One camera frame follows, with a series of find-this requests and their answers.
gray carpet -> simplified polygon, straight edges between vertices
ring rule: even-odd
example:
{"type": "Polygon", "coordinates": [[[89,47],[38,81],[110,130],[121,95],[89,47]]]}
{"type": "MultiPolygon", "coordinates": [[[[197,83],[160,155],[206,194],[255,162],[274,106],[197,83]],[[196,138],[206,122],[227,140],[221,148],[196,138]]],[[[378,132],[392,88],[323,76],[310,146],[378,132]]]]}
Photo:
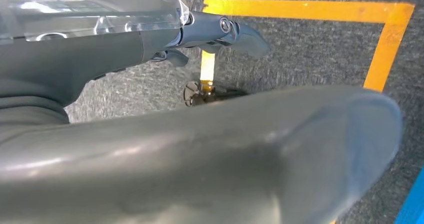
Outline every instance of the gray carpet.
{"type": "MultiPolygon", "coordinates": [[[[201,10],[203,0],[187,0],[201,10]]],[[[340,223],[391,223],[424,164],[424,0],[390,1],[416,4],[392,68],[385,93],[402,108],[405,136],[390,169],[340,223]]],[[[287,86],[316,84],[361,85],[382,25],[240,18],[258,28],[272,44],[260,60],[223,50],[216,62],[216,79],[259,92],[287,86]]],[[[184,108],[182,89],[199,77],[200,52],[189,50],[190,63],[147,63],[90,82],[67,111],[72,122],[139,115],[184,108]]]]}

yellow tape line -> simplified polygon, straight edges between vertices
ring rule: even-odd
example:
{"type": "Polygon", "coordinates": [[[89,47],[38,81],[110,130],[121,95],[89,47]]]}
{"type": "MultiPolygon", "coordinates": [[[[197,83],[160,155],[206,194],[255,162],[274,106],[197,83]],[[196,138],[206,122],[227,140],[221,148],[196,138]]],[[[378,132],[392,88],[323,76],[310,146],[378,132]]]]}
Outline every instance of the yellow tape line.
{"type": "MultiPolygon", "coordinates": [[[[407,3],[302,0],[204,0],[204,12],[218,15],[384,24],[364,87],[383,91],[403,34],[414,11],[407,3]]],[[[214,80],[215,55],[203,52],[201,80],[214,80]]]]}

floor marking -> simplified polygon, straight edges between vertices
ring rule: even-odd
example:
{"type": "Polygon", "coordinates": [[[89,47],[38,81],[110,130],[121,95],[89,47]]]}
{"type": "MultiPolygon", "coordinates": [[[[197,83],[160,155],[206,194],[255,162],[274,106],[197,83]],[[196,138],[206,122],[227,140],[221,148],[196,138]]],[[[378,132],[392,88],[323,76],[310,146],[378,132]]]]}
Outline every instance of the floor marking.
{"type": "MultiPolygon", "coordinates": [[[[204,0],[204,12],[228,16],[384,24],[364,88],[382,92],[415,5],[309,0],[204,0]]],[[[214,54],[203,51],[201,80],[214,80],[214,54]]]]}

gray robot arm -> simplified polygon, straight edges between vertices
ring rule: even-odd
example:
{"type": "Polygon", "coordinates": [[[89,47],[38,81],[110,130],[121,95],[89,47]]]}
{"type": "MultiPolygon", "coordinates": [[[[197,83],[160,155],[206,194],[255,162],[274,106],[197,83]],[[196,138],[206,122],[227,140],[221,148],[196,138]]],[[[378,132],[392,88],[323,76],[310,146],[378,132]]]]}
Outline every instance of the gray robot arm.
{"type": "Polygon", "coordinates": [[[5,2],[15,0],[1,1],[1,223],[324,223],[363,195],[399,146],[397,105],[355,87],[278,90],[69,124],[63,107],[106,73],[148,60],[182,65],[178,48],[230,46],[258,56],[268,46],[226,17],[186,15],[180,0],[155,0],[165,26],[124,11],[141,0],[90,0],[113,12],[105,16],[125,12],[97,16],[90,34],[45,32],[34,25],[34,9],[20,4],[10,13],[5,2]]]}

blue object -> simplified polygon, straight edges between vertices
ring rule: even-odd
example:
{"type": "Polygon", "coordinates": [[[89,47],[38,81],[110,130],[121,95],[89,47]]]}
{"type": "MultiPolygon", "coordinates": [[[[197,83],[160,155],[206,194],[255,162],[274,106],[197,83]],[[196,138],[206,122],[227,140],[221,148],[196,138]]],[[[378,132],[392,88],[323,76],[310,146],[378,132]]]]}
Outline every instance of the blue object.
{"type": "Polygon", "coordinates": [[[424,168],[409,192],[395,224],[424,224],[424,168]]]}

